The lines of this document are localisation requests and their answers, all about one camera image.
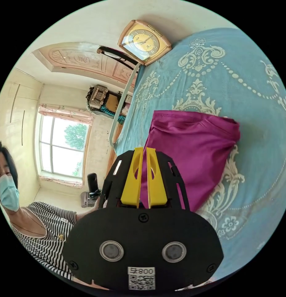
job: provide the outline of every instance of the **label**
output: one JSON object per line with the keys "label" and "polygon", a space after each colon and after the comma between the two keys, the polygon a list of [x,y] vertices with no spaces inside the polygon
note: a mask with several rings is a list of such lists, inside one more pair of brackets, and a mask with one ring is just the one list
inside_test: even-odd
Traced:
{"label": "label", "polygon": [[155,267],[128,267],[130,290],[155,290]]}

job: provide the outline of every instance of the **yellow plastic part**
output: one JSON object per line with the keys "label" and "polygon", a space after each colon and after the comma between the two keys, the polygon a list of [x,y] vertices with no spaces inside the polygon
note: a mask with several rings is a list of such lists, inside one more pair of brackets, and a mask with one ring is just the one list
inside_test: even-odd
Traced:
{"label": "yellow plastic part", "polygon": [[146,149],[147,155],[147,185],[149,208],[167,203],[167,195],[162,181],[162,175],[154,148]]}
{"label": "yellow plastic part", "polygon": [[139,208],[141,177],[142,177],[143,148],[135,148],[127,180],[121,196],[121,202]]}

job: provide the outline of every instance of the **necklace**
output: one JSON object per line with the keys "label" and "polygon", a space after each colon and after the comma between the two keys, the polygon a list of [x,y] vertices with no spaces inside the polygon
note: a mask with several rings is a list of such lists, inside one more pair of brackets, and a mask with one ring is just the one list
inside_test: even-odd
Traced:
{"label": "necklace", "polygon": [[[47,232],[47,229],[46,229],[46,228],[42,227],[42,226],[41,226],[38,222],[36,222],[31,216],[29,216],[28,213],[27,213],[25,210],[23,210],[23,211],[24,211],[24,213],[25,213],[29,218],[31,218],[36,224],[38,224],[41,228],[45,229],[45,231]],[[16,223],[14,223],[14,222],[12,222],[12,221],[11,221],[11,223],[14,224],[14,225],[16,225],[17,227],[19,227],[19,228],[21,228],[21,229],[27,231],[27,232],[30,232],[30,233],[33,233],[33,234],[37,234],[37,235],[41,235],[41,236],[43,236],[43,234],[36,233],[36,232],[32,232],[32,231],[30,231],[30,230],[27,230],[27,229],[25,229],[25,228],[22,228],[21,226],[17,225]]]}

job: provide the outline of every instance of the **woman's hand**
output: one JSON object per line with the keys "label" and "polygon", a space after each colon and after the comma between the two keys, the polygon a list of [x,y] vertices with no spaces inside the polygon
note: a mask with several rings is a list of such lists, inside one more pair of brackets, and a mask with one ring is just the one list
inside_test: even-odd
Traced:
{"label": "woman's hand", "polygon": [[95,202],[95,205],[93,207],[90,208],[89,211],[85,212],[85,213],[80,213],[76,215],[76,219],[77,221],[82,219],[84,216],[86,216],[89,213],[92,213],[93,211],[97,210],[99,207],[99,203],[100,203],[100,196],[98,197],[98,199]]}

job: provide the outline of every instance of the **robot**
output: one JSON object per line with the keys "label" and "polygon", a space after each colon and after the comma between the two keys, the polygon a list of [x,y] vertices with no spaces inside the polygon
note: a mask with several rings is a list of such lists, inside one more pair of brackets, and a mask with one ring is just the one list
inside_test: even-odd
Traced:
{"label": "robot", "polygon": [[219,238],[209,222],[190,211],[173,159],[152,148],[146,148],[149,208],[139,207],[143,152],[135,148],[117,157],[98,209],[74,225],[63,257],[76,278],[122,293],[200,285],[223,260]]}

